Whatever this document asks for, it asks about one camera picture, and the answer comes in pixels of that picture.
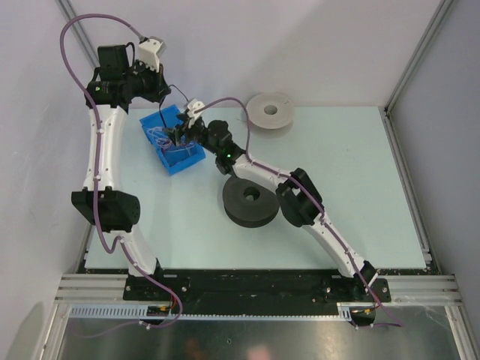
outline black disc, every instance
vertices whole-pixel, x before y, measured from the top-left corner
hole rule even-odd
[[[228,217],[241,227],[262,227],[277,216],[277,196],[263,186],[231,177],[223,186],[223,206]]]

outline blue bin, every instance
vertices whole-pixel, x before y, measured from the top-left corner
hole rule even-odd
[[[179,108],[175,105],[169,106],[166,109],[161,110],[163,118],[165,119],[166,126],[168,128],[173,128],[175,125],[182,123],[181,120],[177,118],[177,115],[180,113]],[[145,118],[140,119],[140,124],[142,124],[142,129],[145,135],[147,136],[148,141],[155,147],[160,161],[165,166],[165,169],[170,175],[176,174],[183,169],[191,167],[195,163],[198,163],[202,159],[205,159],[205,152],[203,147],[196,144],[193,147],[176,147],[163,149],[155,141],[152,133],[149,133],[149,130],[152,128],[161,128],[164,126],[160,114],[155,112]]]

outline gray wall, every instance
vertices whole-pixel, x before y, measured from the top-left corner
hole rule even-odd
[[[2,1],[0,23],[0,359],[23,360],[80,251],[86,222],[70,192],[86,173],[89,116],[60,57],[57,4]],[[71,35],[67,53],[90,79]]]
[[[460,0],[392,116],[432,247],[480,338],[480,1]]]

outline gray floor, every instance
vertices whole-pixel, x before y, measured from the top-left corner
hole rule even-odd
[[[314,360],[459,359],[442,307],[392,309],[406,328],[355,331],[346,322],[181,321],[150,330],[131,325],[86,340],[67,330],[60,359]],[[383,313],[377,322],[388,320]],[[121,320],[71,319],[84,335]]]

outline gray disc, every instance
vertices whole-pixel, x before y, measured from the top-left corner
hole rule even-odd
[[[277,216],[277,196],[250,180],[232,176],[223,186],[223,206],[228,217],[241,227],[262,227]]]

